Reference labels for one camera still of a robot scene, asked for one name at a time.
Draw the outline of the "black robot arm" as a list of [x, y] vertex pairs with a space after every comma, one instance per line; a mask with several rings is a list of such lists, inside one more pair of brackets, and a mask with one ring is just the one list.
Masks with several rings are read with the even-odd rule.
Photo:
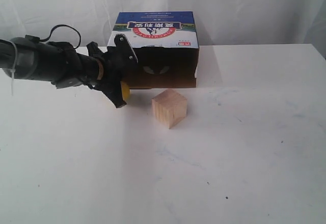
[[47, 81], [57, 89], [86, 86], [121, 108], [126, 105], [121, 82], [138, 58], [124, 34], [114, 43], [103, 52], [90, 42], [88, 53], [81, 54], [69, 42], [44, 43], [35, 36], [1, 40], [1, 69], [12, 79]]

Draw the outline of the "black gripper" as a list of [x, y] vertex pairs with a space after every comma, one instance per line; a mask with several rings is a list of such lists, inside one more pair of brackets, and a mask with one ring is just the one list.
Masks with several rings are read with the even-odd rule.
[[101, 79], [92, 84], [93, 88], [102, 91], [116, 108], [122, 108], [127, 102], [122, 97], [120, 71], [136, 68], [138, 58], [124, 34], [116, 34], [114, 43], [116, 45], [114, 52], [111, 48], [102, 51], [96, 42], [87, 44], [87, 50], [89, 56], [102, 65], [99, 65], [98, 72]]

